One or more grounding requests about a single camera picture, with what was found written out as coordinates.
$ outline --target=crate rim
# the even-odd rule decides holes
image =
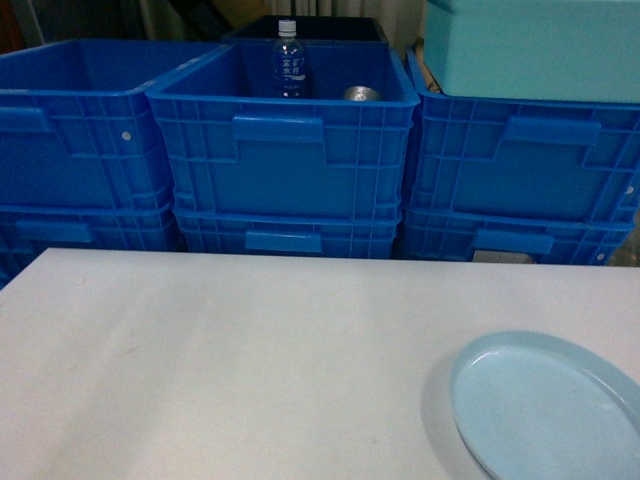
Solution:
[[[392,220],[349,220],[345,218],[330,217],[300,217],[286,215],[251,215],[246,213],[213,213],[213,212],[193,212],[180,208],[174,208],[173,214],[176,217],[203,220],[229,220],[242,222],[262,222],[279,223],[287,225],[342,225],[354,227],[393,227],[402,221],[402,212],[398,208],[398,214]]]
[[[221,44],[213,51],[208,52],[205,55],[198,57],[196,61],[193,61],[191,64],[186,65],[183,64],[181,66],[176,67],[171,74],[165,74],[161,77],[158,77],[153,85],[150,85],[148,89],[145,90],[145,95],[151,99],[158,100],[187,100],[187,101],[225,101],[225,102],[233,102],[233,103],[256,103],[256,104],[266,104],[266,105],[282,105],[282,99],[280,98],[269,98],[269,97],[234,97],[234,96],[224,96],[224,95],[189,95],[189,94],[179,94],[179,93],[166,93],[165,90],[173,85],[175,82],[182,80],[196,70],[206,66],[207,64],[215,61],[218,57],[228,54],[233,49],[240,48],[241,44],[250,44],[253,42],[261,42],[260,39],[249,39],[247,41],[242,42],[234,42],[229,44]],[[352,46],[353,42],[334,42],[327,41],[323,42],[323,45],[334,45],[337,48],[348,48]],[[361,48],[384,48],[391,57],[391,64],[396,73],[398,81],[400,82],[400,86],[402,92],[404,94],[404,99],[402,100],[382,100],[382,101],[370,101],[370,102],[353,102],[350,100],[336,100],[336,99],[291,99],[287,100],[286,105],[330,105],[336,106],[336,103],[340,104],[340,107],[348,107],[348,108],[407,108],[407,107],[415,107],[421,103],[420,98],[418,97],[411,80],[408,78],[408,75],[402,68],[402,62],[400,61],[400,56],[397,52],[389,48],[387,45],[380,42],[361,42]]]
[[[34,207],[25,205],[0,205],[0,214],[42,214],[42,215],[70,215],[87,217],[154,217],[172,213],[173,200],[168,201],[159,208],[134,210],[131,208],[72,208],[72,207]]]
[[[276,19],[276,20],[297,20],[300,17],[309,17],[308,15],[263,15],[262,17],[254,20],[253,22],[247,24],[247,25],[242,25],[241,27],[235,28],[230,32],[225,33],[221,39],[222,41],[226,42],[226,41],[245,41],[245,40],[273,40],[273,39],[268,39],[268,38],[261,38],[261,37],[236,37],[236,35],[238,33],[243,32],[245,29],[247,29],[248,27],[253,26],[256,23],[259,22],[264,22],[265,18],[266,19]],[[316,18],[339,18],[339,17],[324,17],[324,16],[318,16]],[[343,41],[343,42],[364,42],[364,43],[375,43],[375,42],[379,42],[379,43],[389,43],[389,40],[387,39],[387,36],[384,33],[384,30],[382,28],[382,26],[380,25],[380,22],[378,21],[377,18],[375,17],[342,17],[342,18],[346,18],[348,19],[347,21],[351,21],[351,22],[365,22],[365,21],[371,21],[373,27],[376,30],[376,33],[378,35],[380,35],[380,39],[379,40],[330,40],[330,41]],[[305,41],[312,41],[312,42],[324,42],[326,40],[320,40],[320,39],[305,39]]]
[[[119,43],[123,46],[126,44],[133,43],[147,43],[154,42],[165,45],[179,45],[183,43],[203,43],[203,42],[182,42],[177,40],[135,40],[135,39],[104,39],[104,38],[77,38],[77,39],[69,39],[62,40],[59,42],[47,43],[44,45],[39,45],[37,47],[27,48],[24,50],[18,50],[16,52],[6,53],[1,55],[0,57],[8,58],[8,57],[20,57],[24,56],[27,53],[31,53],[34,50],[47,50],[50,48],[58,47],[60,45],[71,45],[71,44],[99,44],[99,43]],[[205,52],[202,55],[194,57],[192,59],[183,62],[182,64],[174,67],[171,70],[167,70],[154,78],[150,78],[149,80],[137,85],[133,88],[127,90],[50,90],[50,89],[29,89],[29,88],[0,88],[0,97],[1,96],[46,96],[46,97],[130,97],[134,95],[144,94],[146,90],[148,90],[151,86],[153,86],[156,82],[161,79],[165,79],[171,77],[179,72],[180,70],[188,67],[193,63],[197,63],[200,59],[206,57],[207,55],[211,55],[217,48],[220,47],[219,42],[206,42],[211,45],[211,51]]]
[[[520,218],[520,217],[506,217],[498,215],[482,215],[478,213],[468,212],[450,212],[440,209],[428,209],[428,208],[416,208],[416,207],[404,207],[404,211],[414,215],[432,216],[439,218],[456,218],[469,221],[479,222],[495,222],[495,223],[510,223],[513,225],[524,225],[534,227],[554,227],[554,228],[579,228],[587,230],[607,230],[610,232],[629,232],[635,228],[635,222],[625,223],[605,223],[605,222],[571,222],[564,220],[553,220],[544,218]]]

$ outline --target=plate rim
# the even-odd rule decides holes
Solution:
[[[482,335],[466,344],[456,355],[449,376],[450,404],[458,434],[474,460],[495,480],[498,475],[479,455],[461,428],[456,409],[456,384],[461,374],[483,356],[499,348],[535,349],[560,359],[580,374],[606,390],[640,437],[640,384],[600,355],[560,337],[528,330],[504,330]]]

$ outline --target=white label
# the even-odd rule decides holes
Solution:
[[[493,252],[490,250],[476,250],[473,261],[477,263],[536,263],[526,253]]]

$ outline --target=crate handle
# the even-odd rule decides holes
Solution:
[[[0,132],[49,133],[53,127],[42,108],[0,107]]]
[[[546,255],[551,253],[553,236],[536,233],[501,232],[481,228],[476,231],[473,247],[476,250]]]
[[[245,234],[244,243],[247,250],[322,253],[322,238],[319,233],[248,230]]]
[[[16,230],[23,240],[39,242],[93,243],[91,227],[86,223],[18,220]]]
[[[510,116],[506,127],[503,140],[589,146],[598,141],[602,125],[588,120]]]
[[[235,115],[236,140],[324,143],[324,125],[319,117],[258,117]]]

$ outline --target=bottle cap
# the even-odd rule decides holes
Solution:
[[[295,37],[296,36],[296,21],[295,20],[280,20],[278,22],[278,30],[281,37]]]

